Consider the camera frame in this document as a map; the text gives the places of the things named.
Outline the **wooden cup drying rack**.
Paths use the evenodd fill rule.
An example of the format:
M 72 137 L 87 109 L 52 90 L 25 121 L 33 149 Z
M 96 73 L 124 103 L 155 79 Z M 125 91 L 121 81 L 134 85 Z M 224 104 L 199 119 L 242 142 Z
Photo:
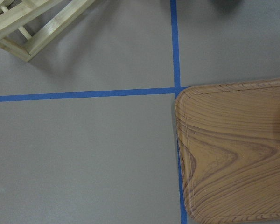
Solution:
M 92 0 L 0 0 L 0 48 L 30 61 Z

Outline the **brown wood-grain tray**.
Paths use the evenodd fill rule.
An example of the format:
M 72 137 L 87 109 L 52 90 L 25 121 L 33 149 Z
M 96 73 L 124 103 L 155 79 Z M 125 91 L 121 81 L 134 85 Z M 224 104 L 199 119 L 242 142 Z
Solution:
M 175 115 L 189 216 L 280 220 L 280 78 L 189 87 Z

